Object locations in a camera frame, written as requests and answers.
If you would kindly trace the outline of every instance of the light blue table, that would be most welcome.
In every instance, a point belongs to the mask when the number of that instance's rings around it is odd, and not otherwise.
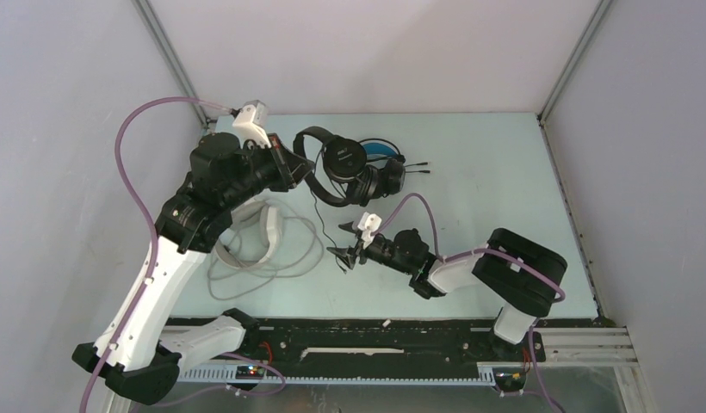
[[[230,118],[217,130],[230,131]],[[430,203],[439,229],[442,254],[452,255],[484,243],[492,230],[503,226],[564,256],[568,270],[561,286],[566,301],[551,309],[550,317],[596,317],[597,310],[567,212],[560,197],[536,117],[533,114],[335,114],[270,116],[266,130],[279,134],[292,149],[295,134],[318,125],[351,139],[390,139],[410,163],[429,161],[432,174],[406,178],[401,194],[374,200],[366,210],[384,219],[409,192],[419,192]],[[308,157],[319,144],[306,141]],[[319,169],[321,181],[325,177]],[[312,220],[320,230],[313,198],[305,183],[287,194],[265,195],[284,200]],[[357,221],[363,208],[334,208],[319,202],[326,232],[339,246],[353,243],[339,223]],[[385,231],[393,235],[417,227],[432,246],[424,208],[410,200]],[[297,224],[288,226],[279,256],[294,255],[310,235]],[[328,246],[329,241],[322,238]],[[502,299],[486,288],[466,288],[446,297],[425,300],[408,286],[409,277],[373,262],[343,274],[332,255],[309,274],[279,279],[240,299],[220,303],[208,294],[206,268],[195,274],[173,311],[175,316],[216,316],[238,307],[255,317],[376,317],[456,318],[495,317]],[[218,281],[214,291],[233,295],[260,280],[241,274]]]

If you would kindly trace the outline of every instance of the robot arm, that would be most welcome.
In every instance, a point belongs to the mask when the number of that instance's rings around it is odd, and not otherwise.
[[[535,320],[546,317],[551,305],[562,300],[556,289],[561,291],[566,260],[505,228],[495,230],[484,248],[440,259],[429,252],[416,229],[400,231],[390,240],[377,233],[380,223],[378,216],[365,213],[356,226],[340,225],[356,234],[356,245],[328,250],[349,269],[356,260],[371,260],[409,274],[409,287],[425,299],[484,284],[506,302],[493,328],[506,345],[521,343]]]
[[[201,266],[221,232],[232,223],[231,211],[266,188],[295,188],[313,162],[288,150],[275,134],[263,129],[267,108],[248,102],[234,121],[245,147],[230,133],[213,133],[191,152],[191,171],[167,200],[156,221],[158,258],[146,278],[150,254],[122,307],[94,343],[80,344],[72,359],[92,372],[111,350],[100,376],[120,396],[154,404],[170,391],[180,373],[221,353],[257,346],[249,335],[256,321],[241,311],[227,311],[210,324],[160,340],[161,329],[189,277]],[[145,291],[136,304],[136,293]],[[121,318],[132,314],[115,342]]]

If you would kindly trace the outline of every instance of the white cable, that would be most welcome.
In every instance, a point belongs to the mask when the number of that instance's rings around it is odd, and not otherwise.
[[[218,301],[228,301],[228,300],[232,300],[232,299],[237,299],[237,298],[239,298],[239,297],[242,297],[242,296],[244,296],[244,295],[246,295],[246,294],[248,294],[248,293],[252,293],[252,292],[254,292],[254,291],[256,291],[256,290],[258,290],[258,289],[260,289],[260,288],[262,288],[262,287],[264,287],[264,286],[266,286],[266,285],[268,285],[268,284],[269,284],[270,282],[272,282],[272,280],[274,280],[275,278],[296,278],[296,277],[301,277],[302,275],[305,275],[305,274],[309,273],[310,271],[312,271],[312,270],[313,270],[315,267],[317,267],[318,264],[320,264],[320,262],[322,261],[323,255],[325,254],[325,246],[323,245],[322,241],[320,240],[320,238],[319,238],[319,236],[318,236],[317,228],[315,227],[315,224],[314,224],[310,219],[301,217],[290,205],[288,205],[288,204],[286,204],[286,203],[284,203],[284,202],[282,202],[282,201],[280,201],[280,200],[266,200],[266,201],[267,201],[267,202],[272,201],[272,202],[274,202],[274,203],[278,203],[278,204],[280,204],[280,205],[283,205],[283,206],[285,206],[290,212],[292,212],[292,215],[291,215],[291,216],[283,216],[283,220],[284,220],[284,221],[286,221],[286,220],[288,220],[288,219],[290,219],[290,220],[299,220],[302,224],[305,225],[305,227],[306,227],[306,228],[310,231],[310,233],[313,235],[313,240],[312,240],[312,242],[310,243],[309,247],[307,248],[307,250],[305,251],[305,253],[304,253],[300,258],[298,258],[296,261],[291,262],[291,263],[289,263],[289,264],[273,265],[271,262],[265,262],[263,265],[261,265],[261,266],[259,266],[259,267],[256,267],[254,264],[252,264],[251,266],[247,266],[247,267],[244,267],[244,268],[229,268],[229,269],[230,269],[230,272],[227,273],[227,274],[224,274],[224,275],[222,275],[222,276],[212,276],[212,275],[211,275],[212,270],[214,269],[214,266],[215,266],[215,264],[216,264],[217,262],[220,262],[221,264],[225,264],[225,263],[224,263],[223,261],[221,261],[221,260],[218,260],[218,259],[213,260],[214,257],[212,256],[211,259],[212,259],[213,261],[212,261],[212,262],[209,264],[209,266],[208,266],[208,270],[207,270],[207,272],[206,272],[206,276],[207,276],[208,293],[211,295],[211,297],[212,297],[213,299],[216,299],[216,300],[218,300]],[[229,243],[229,245],[231,245],[231,244],[234,242],[234,240],[238,237],[238,234],[239,234],[239,232],[237,231],[237,232],[234,234],[234,237],[232,238],[232,240],[231,240],[231,242]],[[241,245],[241,240],[242,240],[242,238],[241,238],[241,237],[238,237],[238,238],[239,238],[239,244]],[[283,271],[283,270],[285,270],[285,269],[293,268],[294,266],[296,266],[297,264],[299,264],[300,262],[302,262],[306,257],[308,257],[308,256],[313,252],[313,248],[314,248],[315,244],[319,245],[319,247],[320,247],[320,253],[319,253],[317,259],[315,260],[315,263],[314,263],[310,268],[306,269],[305,271],[301,271],[301,272],[299,272],[298,274],[286,274],[286,275],[285,275],[285,274],[279,274],[280,271]],[[236,256],[235,256],[234,258],[235,258],[238,262],[242,262],[242,260],[239,260]],[[220,296],[218,296],[218,295],[216,295],[216,294],[214,293],[214,290],[213,290],[213,287],[212,287],[212,281],[216,281],[216,280],[225,280],[225,279],[231,278],[231,277],[233,277],[234,275],[237,275],[237,274],[250,274],[250,275],[253,275],[253,276],[256,276],[256,277],[259,277],[259,278],[266,278],[267,280],[265,280],[264,282],[262,282],[261,284],[259,284],[259,285],[256,286],[256,287],[253,287],[253,288],[251,288],[251,289],[249,289],[249,290],[247,290],[247,291],[245,291],[245,292],[243,292],[243,293],[235,294],[235,295],[233,295],[233,296],[231,296],[231,297],[220,297]]]

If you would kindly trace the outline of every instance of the black headphones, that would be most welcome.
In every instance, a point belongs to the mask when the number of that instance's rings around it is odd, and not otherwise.
[[[323,144],[323,170],[337,183],[346,183],[345,197],[337,197],[320,185],[315,174],[307,174],[305,182],[324,203],[333,207],[360,205],[365,207],[370,200],[397,194],[404,186],[403,155],[394,156],[386,161],[383,168],[368,164],[363,146],[352,139],[334,135],[320,126],[310,126],[294,137],[292,148],[295,154],[305,155],[306,136],[315,138]]]

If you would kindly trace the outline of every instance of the white bracket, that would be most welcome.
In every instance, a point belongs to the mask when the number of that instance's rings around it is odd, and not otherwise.
[[[219,354],[235,351],[244,340],[244,334],[245,329],[237,320],[221,316],[209,324],[190,327],[181,334],[163,334],[160,344],[181,354],[178,368],[183,374]]]
[[[367,249],[374,242],[374,232],[378,231],[381,226],[381,217],[375,213],[363,213],[361,220],[358,221],[358,229],[362,231],[361,239],[363,240],[363,249]]]
[[[267,123],[269,109],[267,105],[260,101],[251,101],[244,104],[239,111],[234,123],[234,131],[239,135],[242,142],[254,141],[263,148],[271,148],[272,144],[264,131],[264,124]]]

